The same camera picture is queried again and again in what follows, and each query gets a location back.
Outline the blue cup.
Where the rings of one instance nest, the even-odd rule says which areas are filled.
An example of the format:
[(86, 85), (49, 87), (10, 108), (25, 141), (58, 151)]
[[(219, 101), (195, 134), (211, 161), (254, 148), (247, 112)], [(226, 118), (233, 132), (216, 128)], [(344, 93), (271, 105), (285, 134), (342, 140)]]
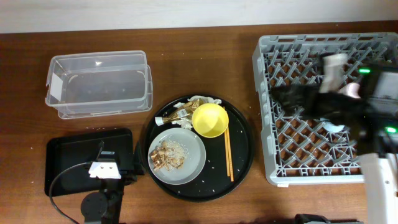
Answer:
[(338, 133), (344, 130), (344, 125), (335, 125), (330, 120), (325, 118), (320, 118), (320, 121), (323, 123), (323, 128), (331, 133)]

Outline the pink cup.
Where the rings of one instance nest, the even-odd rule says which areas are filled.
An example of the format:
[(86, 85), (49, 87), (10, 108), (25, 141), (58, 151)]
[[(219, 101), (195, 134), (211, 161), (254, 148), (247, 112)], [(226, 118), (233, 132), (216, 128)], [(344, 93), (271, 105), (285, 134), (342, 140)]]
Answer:
[(338, 93), (346, 95), (351, 98), (360, 99), (360, 95), (358, 93), (359, 88), (360, 88), (359, 83), (349, 83), (340, 90), (338, 90)]

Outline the yellow bowl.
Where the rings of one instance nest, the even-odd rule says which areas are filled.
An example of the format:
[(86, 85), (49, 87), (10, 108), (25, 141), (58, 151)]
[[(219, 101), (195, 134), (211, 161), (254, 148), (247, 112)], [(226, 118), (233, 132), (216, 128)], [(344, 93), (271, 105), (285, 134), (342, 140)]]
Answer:
[(192, 125), (199, 135), (205, 138), (215, 138), (227, 130), (229, 117), (222, 106), (205, 103), (194, 111)]

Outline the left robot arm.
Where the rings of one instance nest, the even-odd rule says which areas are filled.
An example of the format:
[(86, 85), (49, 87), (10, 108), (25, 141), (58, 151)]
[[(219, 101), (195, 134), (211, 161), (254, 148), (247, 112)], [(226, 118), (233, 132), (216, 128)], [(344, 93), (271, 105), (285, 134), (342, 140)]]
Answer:
[(129, 170), (121, 170), (119, 155), (115, 151), (106, 151), (103, 141), (98, 147), (99, 153), (90, 163), (88, 174), (100, 181), (100, 188), (83, 199), (81, 213), (85, 223), (118, 223), (124, 187), (136, 182), (137, 177), (144, 175), (145, 171), (137, 156), (133, 156)]

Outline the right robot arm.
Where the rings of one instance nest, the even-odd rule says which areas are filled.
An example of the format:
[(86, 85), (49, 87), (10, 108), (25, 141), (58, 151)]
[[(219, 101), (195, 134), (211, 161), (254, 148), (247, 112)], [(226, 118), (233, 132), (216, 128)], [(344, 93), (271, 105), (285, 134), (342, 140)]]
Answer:
[(284, 111), (303, 108), (306, 119), (323, 118), (350, 129), (358, 143), (369, 223), (397, 223), (397, 67), (368, 62), (359, 82), (343, 85), (346, 54), (322, 56), (319, 85), (291, 84), (271, 90)]

